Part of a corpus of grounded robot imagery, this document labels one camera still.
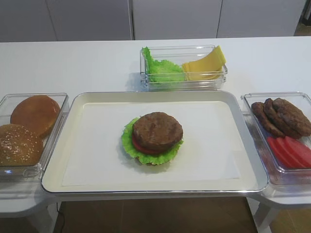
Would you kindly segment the brown patty in bin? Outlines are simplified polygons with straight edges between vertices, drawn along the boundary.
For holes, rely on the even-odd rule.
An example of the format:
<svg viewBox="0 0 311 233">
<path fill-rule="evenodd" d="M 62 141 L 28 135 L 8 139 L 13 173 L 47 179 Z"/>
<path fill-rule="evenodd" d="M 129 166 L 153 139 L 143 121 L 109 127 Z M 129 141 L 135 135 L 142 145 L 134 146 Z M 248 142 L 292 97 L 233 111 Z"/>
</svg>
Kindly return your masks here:
<svg viewBox="0 0 311 233">
<path fill-rule="evenodd" d="M 311 122 L 304 113 L 291 102 L 277 98 L 272 101 L 277 115 L 293 130 L 302 136 L 311 135 Z"/>
<path fill-rule="evenodd" d="M 262 102 L 254 102 L 251 104 L 251 110 L 258 119 L 261 126 L 274 137 L 285 137 L 285 134 L 280 131 L 267 117 L 264 112 L 264 104 Z"/>
<path fill-rule="evenodd" d="M 297 131 L 290 128 L 285 121 L 277 115 L 276 110 L 273 108 L 273 100 L 271 98 L 268 98 L 265 100 L 264 103 L 264 112 L 269 118 L 269 120 L 280 130 L 282 131 L 285 136 L 294 138 L 294 139 L 300 139 L 302 137 L 301 134 L 299 134 Z"/>
</svg>

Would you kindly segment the yellow cheese slices in bin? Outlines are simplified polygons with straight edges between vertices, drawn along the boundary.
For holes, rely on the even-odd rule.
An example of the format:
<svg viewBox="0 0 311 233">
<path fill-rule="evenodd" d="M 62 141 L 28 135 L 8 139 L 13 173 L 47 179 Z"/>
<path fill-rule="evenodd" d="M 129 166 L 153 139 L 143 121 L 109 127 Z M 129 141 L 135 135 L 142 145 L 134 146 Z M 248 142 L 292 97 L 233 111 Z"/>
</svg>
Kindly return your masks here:
<svg viewBox="0 0 311 233">
<path fill-rule="evenodd" d="M 219 77 L 217 72 L 222 71 L 226 64 L 225 56 L 220 46 L 217 46 L 205 57 L 182 64 L 188 81 L 214 80 Z"/>
</svg>

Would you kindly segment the white serving tray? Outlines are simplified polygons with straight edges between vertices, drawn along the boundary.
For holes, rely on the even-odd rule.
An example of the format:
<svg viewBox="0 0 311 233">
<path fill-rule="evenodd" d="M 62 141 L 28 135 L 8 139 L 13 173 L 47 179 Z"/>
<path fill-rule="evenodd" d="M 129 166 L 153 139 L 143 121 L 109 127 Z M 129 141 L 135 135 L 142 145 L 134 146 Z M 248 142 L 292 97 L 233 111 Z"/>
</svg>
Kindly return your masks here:
<svg viewBox="0 0 311 233">
<path fill-rule="evenodd" d="M 183 144 L 162 165 L 143 165 L 121 144 L 125 125 L 165 112 Z M 236 98 L 225 91 L 89 92 L 78 95 L 42 178 L 52 193 L 250 193 L 268 175 Z"/>
</svg>

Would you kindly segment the left red tomato slice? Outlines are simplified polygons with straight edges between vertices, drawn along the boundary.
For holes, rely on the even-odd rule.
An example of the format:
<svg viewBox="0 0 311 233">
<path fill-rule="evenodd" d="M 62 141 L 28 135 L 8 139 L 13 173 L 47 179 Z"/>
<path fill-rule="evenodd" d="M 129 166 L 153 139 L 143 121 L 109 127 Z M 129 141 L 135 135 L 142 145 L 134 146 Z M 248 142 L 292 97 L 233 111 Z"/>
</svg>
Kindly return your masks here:
<svg viewBox="0 0 311 233">
<path fill-rule="evenodd" d="M 267 139 L 271 150 L 273 151 L 275 157 L 278 159 L 280 163 L 284 165 L 285 168 L 294 169 L 295 163 L 292 158 L 288 155 L 288 153 L 277 143 L 277 141 L 268 137 Z"/>
</svg>

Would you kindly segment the middle red tomato slice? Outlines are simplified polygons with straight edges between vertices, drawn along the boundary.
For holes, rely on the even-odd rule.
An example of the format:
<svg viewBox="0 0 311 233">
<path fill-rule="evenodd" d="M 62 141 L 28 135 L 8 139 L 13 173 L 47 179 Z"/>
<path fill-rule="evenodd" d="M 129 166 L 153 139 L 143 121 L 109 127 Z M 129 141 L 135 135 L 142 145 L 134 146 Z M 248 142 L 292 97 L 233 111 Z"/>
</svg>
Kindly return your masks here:
<svg viewBox="0 0 311 233">
<path fill-rule="evenodd" d="M 308 164 L 285 143 L 284 138 L 277 138 L 276 143 L 280 147 L 281 153 L 284 154 L 293 168 L 303 169 L 308 167 Z"/>
</svg>

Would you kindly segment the clear bin lettuce and cheese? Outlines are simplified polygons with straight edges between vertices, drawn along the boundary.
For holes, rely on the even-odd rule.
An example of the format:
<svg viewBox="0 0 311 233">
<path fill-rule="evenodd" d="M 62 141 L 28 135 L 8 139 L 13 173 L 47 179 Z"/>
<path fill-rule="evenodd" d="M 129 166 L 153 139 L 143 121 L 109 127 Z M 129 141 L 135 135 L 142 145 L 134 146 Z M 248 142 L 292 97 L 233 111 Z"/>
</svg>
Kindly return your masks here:
<svg viewBox="0 0 311 233">
<path fill-rule="evenodd" d="M 148 47 L 151 51 L 151 56 L 155 60 L 169 60 L 182 68 L 182 64 L 191 61 L 197 61 L 208 55 L 215 45 L 199 45 L 199 46 L 173 46 L 173 47 Z M 140 76 L 142 85 L 149 91 L 169 91 L 169 90 L 217 90 L 220 89 L 226 82 L 228 73 L 226 64 L 223 65 L 222 71 L 217 72 L 219 75 L 214 80 L 188 81 L 185 75 L 185 80 L 181 82 L 149 82 L 149 76 L 146 74 L 145 59 L 140 50 Z"/>
</svg>

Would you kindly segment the green lettuce leaves in bin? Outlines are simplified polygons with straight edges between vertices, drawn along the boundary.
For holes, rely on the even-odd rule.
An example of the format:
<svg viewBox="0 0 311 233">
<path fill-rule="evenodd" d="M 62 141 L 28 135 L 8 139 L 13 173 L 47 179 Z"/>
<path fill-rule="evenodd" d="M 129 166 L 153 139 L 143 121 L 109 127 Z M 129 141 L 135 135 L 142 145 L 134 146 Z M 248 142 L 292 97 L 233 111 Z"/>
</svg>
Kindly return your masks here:
<svg viewBox="0 0 311 233">
<path fill-rule="evenodd" d="M 181 82 L 185 80 L 184 72 L 179 65 L 169 60 L 155 60 L 148 47 L 142 48 L 142 54 L 149 82 Z"/>
</svg>

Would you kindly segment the brown burger patty on stack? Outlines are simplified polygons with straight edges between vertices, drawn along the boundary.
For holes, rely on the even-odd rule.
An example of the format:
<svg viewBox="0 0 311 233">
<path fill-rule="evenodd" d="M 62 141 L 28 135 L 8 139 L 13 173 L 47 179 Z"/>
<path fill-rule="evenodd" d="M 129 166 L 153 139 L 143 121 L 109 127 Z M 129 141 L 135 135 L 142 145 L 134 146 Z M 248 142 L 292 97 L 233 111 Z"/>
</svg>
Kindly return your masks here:
<svg viewBox="0 0 311 233">
<path fill-rule="evenodd" d="M 183 138 L 183 128 L 164 112 L 152 112 L 138 119 L 132 127 L 138 143 L 147 149 L 168 151 Z"/>
</svg>

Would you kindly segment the right red tomato slice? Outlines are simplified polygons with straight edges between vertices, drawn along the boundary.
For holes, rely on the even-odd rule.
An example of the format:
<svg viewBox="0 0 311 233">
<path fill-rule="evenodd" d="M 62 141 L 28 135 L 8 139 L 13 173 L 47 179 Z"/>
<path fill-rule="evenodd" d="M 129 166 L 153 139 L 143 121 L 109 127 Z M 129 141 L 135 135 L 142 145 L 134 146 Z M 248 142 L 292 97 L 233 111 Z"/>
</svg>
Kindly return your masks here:
<svg viewBox="0 0 311 233">
<path fill-rule="evenodd" d="M 311 167 L 311 149 L 288 136 L 285 137 L 285 145 L 290 154 L 297 159 L 300 164 L 305 168 Z"/>
</svg>

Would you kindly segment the clear bin patties and tomato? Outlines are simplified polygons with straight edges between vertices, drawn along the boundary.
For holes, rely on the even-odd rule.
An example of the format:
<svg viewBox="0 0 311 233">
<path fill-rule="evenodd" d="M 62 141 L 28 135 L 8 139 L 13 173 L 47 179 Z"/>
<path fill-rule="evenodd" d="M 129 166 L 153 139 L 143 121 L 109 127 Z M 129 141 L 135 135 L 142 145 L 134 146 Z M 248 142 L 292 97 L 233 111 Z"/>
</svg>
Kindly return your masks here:
<svg viewBox="0 0 311 233">
<path fill-rule="evenodd" d="M 251 104 L 254 102 L 264 103 L 268 98 L 273 100 L 281 98 L 291 102 L 299 108 L 308 119 L 311 118 L 311 99 L 307 94 L 301 92 L 250 93 L 241 96 L 243 100 L 242 113 L 255 142 L 258 154 L 268 173 L 270 183 L 275 185 L 310 184 L 310 168 L 286 169 L 284 165 L 274 157 L 267 141 L 267 138 L 270 137 L 271 134 L 264 130 L 252 113 Z"/>
</svg>

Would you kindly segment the sesame seed top bun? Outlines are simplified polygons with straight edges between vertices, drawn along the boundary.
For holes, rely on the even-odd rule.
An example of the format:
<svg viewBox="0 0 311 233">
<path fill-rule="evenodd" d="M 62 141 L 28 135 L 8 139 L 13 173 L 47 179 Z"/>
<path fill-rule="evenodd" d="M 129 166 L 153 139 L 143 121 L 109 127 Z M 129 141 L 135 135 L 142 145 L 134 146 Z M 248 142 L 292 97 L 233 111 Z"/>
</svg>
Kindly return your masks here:
<svg viewBox="0 0 311 233">
<path fill-rule="evenodd" d="M 43 140 L 17 124 L 0 127 L 0 165 L 34 166 L 43 152 Z"/>
</svg>

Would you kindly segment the red tomato slice on burger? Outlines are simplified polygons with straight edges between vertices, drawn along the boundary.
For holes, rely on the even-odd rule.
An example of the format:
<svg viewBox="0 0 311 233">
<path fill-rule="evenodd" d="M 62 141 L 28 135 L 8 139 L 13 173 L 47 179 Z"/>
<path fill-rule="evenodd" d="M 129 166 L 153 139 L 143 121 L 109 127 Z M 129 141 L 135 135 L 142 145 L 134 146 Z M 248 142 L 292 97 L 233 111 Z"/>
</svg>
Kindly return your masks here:
<svg viewBox="0 0 311 233">
<path fill-rule="evenodd" d="M 149 155 L 156 155 L 156 154 L 160 154 L 160 153 L 163 153 L 165 152 L 165 150 L 152 150 L 152 149 L 147 149 L 147 148 L 144 148 L 142 147 L 138 141 L 136 140 L 135 136 L 132 134 L 132 144 L 133 146 L 135 147 L 135 149 L 137 151 L 140 151 L 144 154 L 149 154 Z"/>
</svg>

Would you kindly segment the clear bin for buns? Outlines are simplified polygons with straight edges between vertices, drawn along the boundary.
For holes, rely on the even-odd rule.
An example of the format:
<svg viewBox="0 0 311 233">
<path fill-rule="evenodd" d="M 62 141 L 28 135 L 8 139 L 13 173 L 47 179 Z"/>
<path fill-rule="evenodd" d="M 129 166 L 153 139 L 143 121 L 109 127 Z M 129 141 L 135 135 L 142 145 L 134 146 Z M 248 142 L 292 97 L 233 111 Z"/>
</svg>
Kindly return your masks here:
<svg viewBox="0 0 311 233">
<path fill-rule="evenodd" d="M 38 163 L 34 166 L 0 166 L 1 181 L 39 180 L 44 173 L 58 135 L 65 123 L 69 112 L 68 95 L 66 93 L 9 94 L 0 101 L 0 126 L 11 124 L 10 117 L 15 107 L 23 100 L 35 95 L 46 95 L 55 100 L 60 106 L 59 115 L 51 133 L 42 139 L 44 148 Z"/>
</svg>

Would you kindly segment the plain brown bun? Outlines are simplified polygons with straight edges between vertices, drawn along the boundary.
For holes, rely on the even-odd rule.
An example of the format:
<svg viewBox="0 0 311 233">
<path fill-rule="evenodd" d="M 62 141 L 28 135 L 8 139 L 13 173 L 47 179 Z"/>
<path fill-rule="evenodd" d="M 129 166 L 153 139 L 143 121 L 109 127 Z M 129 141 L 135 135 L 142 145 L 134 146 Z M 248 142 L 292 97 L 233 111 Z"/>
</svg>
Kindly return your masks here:
<svg viewBox="0 0 311 233">
<path fill-rule="evenodd" d="M 59 104 L 46 95 L 31 96 L 13 110 L 10 123 L 25 126 L 40 138 L 47 137 L 60 112 Z"/>
</svg>

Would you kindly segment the left brown patty in bin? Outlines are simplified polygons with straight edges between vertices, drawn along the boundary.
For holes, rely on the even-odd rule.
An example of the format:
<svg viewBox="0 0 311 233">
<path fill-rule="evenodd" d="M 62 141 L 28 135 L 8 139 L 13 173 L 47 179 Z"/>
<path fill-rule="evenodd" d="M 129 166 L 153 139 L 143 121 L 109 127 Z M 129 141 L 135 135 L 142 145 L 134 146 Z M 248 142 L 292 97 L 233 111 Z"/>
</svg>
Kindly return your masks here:
<svg viewBox="0 0 311 233">
<path fill-rule="evenodd" d="M 254 102 L 251 104 L 251 110 L 258 119 L 261 126 L 274 137 L 285 137 L 285 134 L 280 131 L 267 117 L 264 112 L 264 104 L 262 102 Z"/>
</svg>

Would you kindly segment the green lettuce leaf on burger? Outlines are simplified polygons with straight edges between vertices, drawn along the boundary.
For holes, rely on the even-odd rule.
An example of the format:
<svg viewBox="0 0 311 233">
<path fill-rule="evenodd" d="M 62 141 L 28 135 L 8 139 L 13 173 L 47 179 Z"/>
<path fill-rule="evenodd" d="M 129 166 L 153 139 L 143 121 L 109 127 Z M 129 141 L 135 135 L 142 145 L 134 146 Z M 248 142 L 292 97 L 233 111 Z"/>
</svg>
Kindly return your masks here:
<svg viewBox="0 0 311 233">
<path fill-rule="evenodd" d="M 132 119 L 124 127 L 124 130 L 121 136 L 121 142 L 122 142 L 124 151 L 131 158 L 137 159 L 143 165 L 146 165 L 146 164 L 162 165 L 172 160 L 177 155 L 179 148 L 183 144 L 183 140 L 181 139 L 176 145 L 174 145 L 168 151 L 160 153 L 160 154 L 150 155 L 150 154 L 142 153 L 138 151 L 132 143 L 132 132 L 133 132 L 132 127 L 134 123 L 138 121 L 138 119 L 139 119 L 138 117 Z"/>
</svg>

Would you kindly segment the middle brown patty in bin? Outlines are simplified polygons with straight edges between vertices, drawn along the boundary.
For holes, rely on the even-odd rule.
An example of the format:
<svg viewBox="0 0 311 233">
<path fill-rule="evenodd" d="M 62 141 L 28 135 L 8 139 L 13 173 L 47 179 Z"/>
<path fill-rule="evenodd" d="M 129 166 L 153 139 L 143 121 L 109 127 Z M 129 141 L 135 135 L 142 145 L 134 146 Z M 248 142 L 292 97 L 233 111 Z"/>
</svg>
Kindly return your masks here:
<svg viewBox="0 0 311 233">
<path fill-rule="evenodd" d="M 285 121 L 277 115 L 276 110 L 273 108 L 273 100 L 271 98 L 268 98 L 265 100 L 264 103 L 264 112 L 269 118 L 269 120 L 280 130 L 282 131 L 285 136 L 294 138 L 294 139 L 300 139 L 302 137 L 301 134 L 299 134 L 297 131 L 290 128 Z"/>
</svg>

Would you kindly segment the top brown patty in bin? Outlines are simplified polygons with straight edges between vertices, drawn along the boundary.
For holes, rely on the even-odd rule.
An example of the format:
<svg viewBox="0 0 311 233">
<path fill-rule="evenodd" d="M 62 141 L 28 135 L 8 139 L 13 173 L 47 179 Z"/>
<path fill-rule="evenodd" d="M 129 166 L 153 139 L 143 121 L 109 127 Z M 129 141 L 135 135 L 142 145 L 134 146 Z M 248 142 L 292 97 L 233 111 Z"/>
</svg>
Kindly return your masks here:
<svg viewBox="0 0 311 233">
<path fill-rule="evenodd" d="M 311 135 L 311 122 L 304 113 L 291 102 L 277 98 L 272 101 L 277 115 L 293 130 L 302 136 Z"/>
</svg>

